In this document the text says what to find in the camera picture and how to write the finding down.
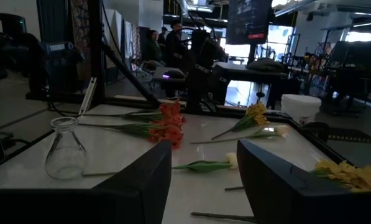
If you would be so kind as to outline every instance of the black table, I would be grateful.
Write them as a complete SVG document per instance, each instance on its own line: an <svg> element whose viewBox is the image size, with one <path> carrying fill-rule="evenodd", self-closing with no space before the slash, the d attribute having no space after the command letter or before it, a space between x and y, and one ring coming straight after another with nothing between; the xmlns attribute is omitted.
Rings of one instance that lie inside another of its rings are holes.
<svg viewBox="0 0 371 224"><path fill-rule="evenodd" d="M228 84L231 80L255 82L260 84L270 85L267 107L275 108L275 100L277 97L276 89L279 81L282 78L287 78L287 74L278 72L260 72L246 68L246 65L236 65L232 63L217 62L213 68L211 85L216 86L213 97L221 104L225 103Z"/></svg>

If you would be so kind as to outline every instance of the woman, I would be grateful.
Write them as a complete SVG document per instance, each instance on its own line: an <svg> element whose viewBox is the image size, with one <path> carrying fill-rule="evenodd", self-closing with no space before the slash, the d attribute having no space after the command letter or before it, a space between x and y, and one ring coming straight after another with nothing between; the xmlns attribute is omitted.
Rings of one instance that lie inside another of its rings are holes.
<svg viewBox="0 0 371 224"><path fill-rule="evenodd" d="M162 51L157 42L158 37L159 33L156 30L148 30L142 59L156 67L164 67L166 65L162 61Z"/></svg>

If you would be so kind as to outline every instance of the floor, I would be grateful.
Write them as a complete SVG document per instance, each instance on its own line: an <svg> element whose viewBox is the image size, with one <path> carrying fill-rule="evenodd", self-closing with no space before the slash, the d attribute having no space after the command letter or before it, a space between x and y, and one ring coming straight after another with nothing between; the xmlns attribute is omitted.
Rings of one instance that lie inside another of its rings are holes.
<svg viewBox="0 0 371 224"><path fill-rule="evenodd" d="M148 78L139 77L139 80L146 88L150 88ZM254 83L231 82L227 90L226 105L249 106L257 101L257 90L258 87ZM18 74L12 73L0 81L0 131L13 133L17 139L34 141L50 131L50 120L60 115L49 111L45 102L26 100L27 91L27 79ZM268 86L263 87L263 92L267 95ZM155 86L154 93L158 98L165 98L165 92L159 85ZM141 96L127 79L108 85L106 95ZM266 98L262 98L263 103L266 103ZM364 106L358 102L355 102L355 105ZM57 108L77 112L80 106L57 104ZM371 106L367 105L359 117L333 116L320 112L316 115L316 121L327 123L331 127L358 129L371 135ZM328 145L358 166L371 164L371 144L329 141ZM18 143L11 150L22 146L22 143Z"/></svg>

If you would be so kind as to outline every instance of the green leaf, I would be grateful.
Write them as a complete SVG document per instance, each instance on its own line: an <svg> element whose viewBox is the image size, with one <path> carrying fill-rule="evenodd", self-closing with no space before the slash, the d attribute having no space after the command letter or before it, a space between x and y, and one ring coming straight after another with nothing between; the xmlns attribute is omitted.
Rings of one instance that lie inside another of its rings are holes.
<svg viewBox="0 0 371 224"><path fill-rule="evenodd" d="M215 170L228 169L231 165L227 162L196 161L188 165L173 167L172 169L188 169L192 172L211 172Z"/></svg>

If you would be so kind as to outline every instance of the person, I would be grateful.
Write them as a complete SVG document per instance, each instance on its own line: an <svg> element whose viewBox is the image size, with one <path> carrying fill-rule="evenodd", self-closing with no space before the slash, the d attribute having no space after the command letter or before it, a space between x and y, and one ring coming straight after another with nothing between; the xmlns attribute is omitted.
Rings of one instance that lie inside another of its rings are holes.
<svg viewBox="0 0 371 224"><path fill-rule="evenodd" d="M159 38L158 38L158 44L162 51L165 48L165 44L166 44L166 36L165 36L166 32L167 32L167 28L162 27L162 32L159 34Z"/></svg>
<svg viewBox="0 0 371 224"><path fill-rule="evenodd" d="M142 60L155 67L164 67L165 62L162 61L162 51L157 43L158 32L156 30L148 30L146 38Z"/></svg>
<svg viewBox="0 0 371 224"><path fill-rule="evenodd" d="M166 37L165 56L168 67L177 67L173 61L173 54L175 49L181 44L181 38L178 30L181 29L181 21L178 19L173 20L170 24L172 31Z"/></svg>

